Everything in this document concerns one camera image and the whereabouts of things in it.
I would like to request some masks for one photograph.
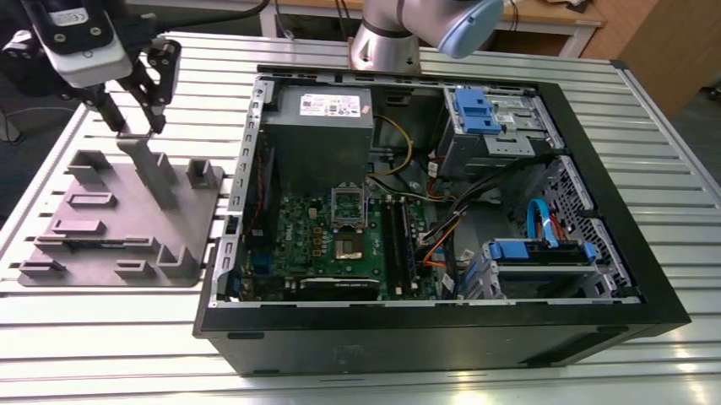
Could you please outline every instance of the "blue drive latch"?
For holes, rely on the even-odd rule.
[[[456,89],[455,108],[463,120],[463,132],[497,135],[500,125],[493,118],[493,105],[487,101],[483,90]]]

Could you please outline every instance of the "table leg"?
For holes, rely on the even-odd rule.
[[[258,18],[262,36],[277,38],[277,21],[274,18],[274,8],[270,5],[260,12]]]
[[[576,27],[575,32],[567,39],[558,56],[579,57],[583,49],[586,49],[586,45],[590,42],[590,37],[594,35],[594,32],[595,27]]]

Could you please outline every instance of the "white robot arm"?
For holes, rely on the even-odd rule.
[[[503,0],[364,0],[349,63],[357,70],[419,71],[417,39],[461,58],[493,32]]]

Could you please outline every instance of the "gray fixture block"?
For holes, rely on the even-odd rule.
[[[210,162],[205,159],[190,159],[184,171],[192,188],[217,188],[220,179],[212,173]]]
[[[74,208],[110,208],[114,204],[117,199],[110,192],[82,192],[68,198],[68,205]]]
[[[222,169],[204,159],[173,166],[145,143],[128,148],[136,165],[110,165],[101,154],[77,152],[73,163],[82,169],[74,173],[84,182],[70,184],[46,233],[34,238],[37,249],[19,266],[23,286],[189,287],[197,282]],[[162,184],[173,208],[161,209],[148,184]]]
[[[19,265],[22,276],[35,279],[62,278],[65,270],[65,267],[54,260],[26,260]]]
[[[104,233],[104,224],[96,219],[57,219],[49,230],[57,235],[101,235]]]
[[[69,174],[77,182],[90,188],[104,185],[100,173],[108,170],[112,170],[112,166],[98,150],[78,151],[68,166]]]
[[[176,208],[176,196],[169,190],[170,182],[176,178],[169,175],[165,168],[169,164],[164,154],[153,154],[149,151],[146,139],[118,139],[117,147],[133,160],[137,176],[157,202],[157,207]]]
[[[154,276],[154,270],[144,260],[117,260],[114,264],[114,273],[125,280]]]
[[[180,247],[177,258],[162,245],[157,253],[157,268],[168,278],[188,278],[197,271],[198,264],[190,256],[186,247]]]

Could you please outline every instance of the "power supply label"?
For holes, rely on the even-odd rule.
[[[301,116],[360,117],[360,97],[339,94],[303,94],[300,97]]]

